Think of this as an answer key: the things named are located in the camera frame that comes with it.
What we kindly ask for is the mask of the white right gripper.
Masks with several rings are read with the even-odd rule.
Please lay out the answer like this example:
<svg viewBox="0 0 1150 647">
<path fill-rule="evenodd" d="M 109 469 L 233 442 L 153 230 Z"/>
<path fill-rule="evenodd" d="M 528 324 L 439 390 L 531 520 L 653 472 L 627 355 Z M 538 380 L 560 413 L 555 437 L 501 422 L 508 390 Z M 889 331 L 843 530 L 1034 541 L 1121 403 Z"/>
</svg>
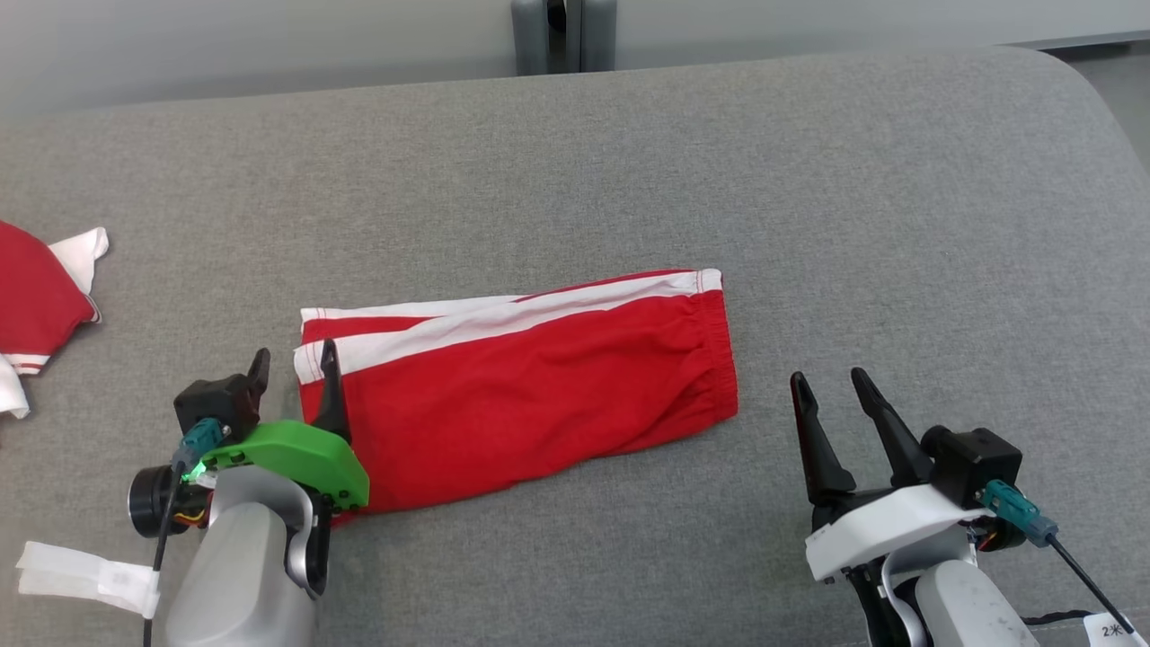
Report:
<svg viewBox="0 0 1150 647">
<path fill-rule="evenodd" d="M 933 460 L 917 436 L 880 392 L 871 373 L 854 365 L 850 373 L 862 413 L 873 421 L 891 468 L 891 494 L 845 513 L 805 539 L 805 556 L 814 581 L 862 565 L 929 539 L 961 521 L 988 517 L 989 510 L 966 510 L 931 484 Z M 854 492 L 854 476 L 842 467 L 818 418 L 818 400 L 802 372 L 790 377 L 793 422 L 802 452 L 802 471 L 810 504 L 830 504 Z"/>
</svg>

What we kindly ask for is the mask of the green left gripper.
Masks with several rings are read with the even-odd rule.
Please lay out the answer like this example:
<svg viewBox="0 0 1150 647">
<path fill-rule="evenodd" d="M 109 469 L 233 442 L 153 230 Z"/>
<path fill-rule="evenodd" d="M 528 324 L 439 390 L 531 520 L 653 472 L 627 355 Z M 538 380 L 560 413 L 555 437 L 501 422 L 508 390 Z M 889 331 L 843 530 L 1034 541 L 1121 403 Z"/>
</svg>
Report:
<svg viewBox="0 0 1150 647">
<path fill-rule="evenodd" d="M 258 349 L 245 376 L 243 419 L 260 422 L 261 398 L 270 384 L 270 349 Z M 207 452 L 202 465 L 221 471 L 259 465 L 329 496 L 340 511 L 362 511 L 369 504 L 370 482 L 358 460 L 342 388 L 337 344 L 324 340 L 320 361 L 322 393 L 312 426 L 301 421 L 262 423 L 241 442 Z"/>
</svg>

